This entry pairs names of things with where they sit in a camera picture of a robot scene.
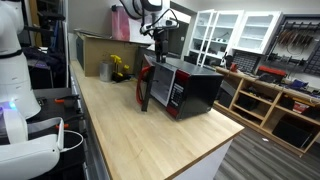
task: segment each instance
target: black microwave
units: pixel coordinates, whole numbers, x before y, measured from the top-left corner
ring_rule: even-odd
[[[150,94],[175,119],[211,110],[223,80],[221,74],[180,59],[167,57],[166,63],[158,63],[150,56],[146,58],[154,66]]]

